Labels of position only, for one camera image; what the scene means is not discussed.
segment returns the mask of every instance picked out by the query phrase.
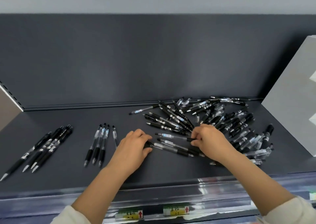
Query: shelf lip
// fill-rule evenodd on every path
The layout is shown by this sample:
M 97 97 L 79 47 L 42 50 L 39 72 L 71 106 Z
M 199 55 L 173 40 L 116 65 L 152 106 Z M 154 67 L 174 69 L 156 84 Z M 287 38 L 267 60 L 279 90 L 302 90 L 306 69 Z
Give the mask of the shelf lip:
M 316 172 L 272 175 L 271 177 L 291 193 L 305 199 L 309 198 L 310 191 L 316 191 Z M 59 214 L 65 206 L 71 205 L 84 189 L 0 193 L 0 218 Z M 197 184 L 184 183 L 174 186 L 120 190 L 105 218 L 108 218 L 108 223 L 111 223 L 113 216 L 120 209 L 131 207 L 143 207 L 147 210 L 162 209 L 162 205 L 184 202 L 194 207 L 196 214 L 212 213 L 219 209 L 223 209 L 224 212 L 256 209 L 251 205 L 250 197 L 241 184 L 234 177 L 229 176 L 202 178 Z
M 262 97 L 239 97 L 239 98 L 260 98 Z M 190 102 L 199 102 L 200 99 L 192 99 Z M 172 104 L 172 100 L 162 100 L 167 104 Z M 116 103 L 88 103 L 88 104 L 62 104 L 62 105 L 32 105 L 25 106 L 24 111 L 46 111 L 46 110 L 64 110 L 64 109 L 83 109 L 83 108 L 106 108 L 106 107 L 128 107 L 128 106 L 146 106 L 159 104 L 158 101 L 140 101 L 140 102 L 116 102 Z

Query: price tag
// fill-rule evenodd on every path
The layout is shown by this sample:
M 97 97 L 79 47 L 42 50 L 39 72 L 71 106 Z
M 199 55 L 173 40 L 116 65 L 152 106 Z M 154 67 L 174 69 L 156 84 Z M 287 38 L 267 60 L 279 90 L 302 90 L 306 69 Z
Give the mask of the price tag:
M 143 210 L 124 210 L 115 214 L 116 221 L 138 220 L 143 218 Z
M 189 206 L 170 206 L 163 208 L 164 216 L 180 216 L 189 214 Z
M 309 199 L 311 201 L 316 201 L 316 192 L 310 192 L 309 193 Z

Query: finger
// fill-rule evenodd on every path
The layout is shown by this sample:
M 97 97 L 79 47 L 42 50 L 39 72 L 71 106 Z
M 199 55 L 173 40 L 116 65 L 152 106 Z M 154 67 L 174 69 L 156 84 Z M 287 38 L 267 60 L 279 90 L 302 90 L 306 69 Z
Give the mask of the finger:
M 153 149 L 151 147 L 146 147 L 143 149 L 143 157 L 147 157 L 148 153 L 150 153 Z
M 147 142 L 148 140 L 151 140 L 153 137 L 151 135 L 144 134 L 144 135 L 141 135 L 139 138 L 141 139 L 141 143 L 144 147 L 145 142 Z
M 200 131 L 202 130 L 203 127 L 199 126 L 199 127 L 195 127 L 192 131 L 191 134 L 191 138 L 196 138 L 197 135 L 200 133 Z
M 137 129 L 134 133 L 133 133 L 133 136 L 134 137 L 140 137 L 141 135 L 144 135 L 144 131 L 141 130 L 141 129 Z
M 127 135 L 126 135 L 126 137 L 129 137 L 130 135 L 132 135 L 134 133 L 134 131 L 130 131 Z
M 200 147 L 202 145 L 202 141 L 201 140 L 194 140 L 191 142 L 191 145 Z

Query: white sleeve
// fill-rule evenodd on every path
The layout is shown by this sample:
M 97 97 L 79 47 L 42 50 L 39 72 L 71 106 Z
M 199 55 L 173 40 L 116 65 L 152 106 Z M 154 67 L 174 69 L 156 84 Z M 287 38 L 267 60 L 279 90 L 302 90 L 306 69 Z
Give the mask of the white sleeve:
M 296 197 L 274 208 L 259 221 L 264 224 L 315 224 L 316 210 L 305 199 Z
M 51 224 L 91 224 L 89 220 L 80 212 L 66 206 L 65 209 L 53 219 Z

